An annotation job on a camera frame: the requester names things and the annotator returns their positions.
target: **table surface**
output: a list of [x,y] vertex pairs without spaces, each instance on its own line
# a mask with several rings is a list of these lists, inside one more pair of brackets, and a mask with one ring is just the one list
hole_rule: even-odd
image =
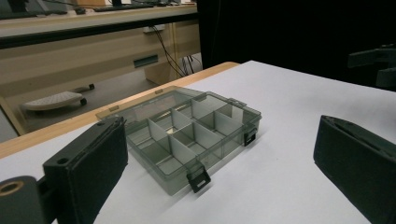
[[[186,86],[262,112],[257,139],[194,194],[169,196],[130,156],[95,223],[369,223],[314,164],[321,115],[396,142],[396,94],[248,62]],[[43,175],[42,163],[93,122],[0,160],[0,179]]]

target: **box latch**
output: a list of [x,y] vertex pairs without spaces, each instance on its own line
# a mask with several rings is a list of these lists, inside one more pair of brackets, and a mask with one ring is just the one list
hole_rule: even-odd
[[206,186],[211,180],[205,167],[200,162],[198,165],[198,169],[194,169],[193,172],[189,169],[187,179],[189,179],[189,183],[194,193],[198,192],[200,189]]
[[249,145],[256,139],[257,128],[253,128],[248,133],[244,134],[244,146]]

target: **plastic organizer box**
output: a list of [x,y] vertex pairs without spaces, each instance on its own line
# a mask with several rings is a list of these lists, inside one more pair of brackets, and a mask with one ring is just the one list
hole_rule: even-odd
[[97,114],[123,116],[129,151],[169,194],[210,182],[207,169],[255,139],[261,113],[213,92],[171,87]]

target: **cable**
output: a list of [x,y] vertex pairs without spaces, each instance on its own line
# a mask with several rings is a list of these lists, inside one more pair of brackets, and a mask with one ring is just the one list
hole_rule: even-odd
[[187,71],[186,61],[184,60],[184,58],[181,59],[181,62],[183,64],[184,73],[188,75],[189,71]]
[[201,70],[204,70],[204,68],[202,67],[202,63],[201,61],[199,61],[197,58],[195,58],[194,56],[191,55],[192,58],[194,58],[196,61],[198,61],[198,63],[201,65]]
[[187,57],[187,60],[189,61],[191,72],[194,74],[194,70],[192,69],[192,65],[191,65],[192,57],[191,57],[191,56],[188,56],[188,57]]
[[[183,73],[183,70],[180,68],[180,66],[178,66],[177,62],[172,58],[172,56],[169,54],[168,50],[166,50],[165,45],[163,44],[163,38],[161,37],[160,32],[158,31],[157,27],[155,26],[150,26],[150,28],[152,28],[155,32],[155,34],[158,36],[158,39],[160,40],[161,45],[163,46],[163,50],[165,51],[165,56],[166,56],[166,60],[168,61],[169,65],[181,76],[181,77],[185,77],[186,74]],[[181,74],[173,65],[172,63],[169,61],[169,58],[172,59],[172,61],[175,63],[175,65],[177,66],[177,68],[181,71]]]

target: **desk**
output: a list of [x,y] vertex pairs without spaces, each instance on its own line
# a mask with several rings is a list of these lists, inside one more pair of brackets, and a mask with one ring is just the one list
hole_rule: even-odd
[[0,21],[0,104],[19,134],[29,132],[21,104],[136,69],[148,69],[154,82],[177,79],[144,26],[165,23],[163,43],[175,59],[200,52],[196,6],[73,13]]
[[[257,139],[197,194],[168,196],[130,157],[95,223],[369,223],[314,164],[318,123],[323,114],[346,119],[396,142],[396,93],[256,62],[186,87],[261,111]],[[41,177],[41,164],[90,126],[3,158],[0,179]]]

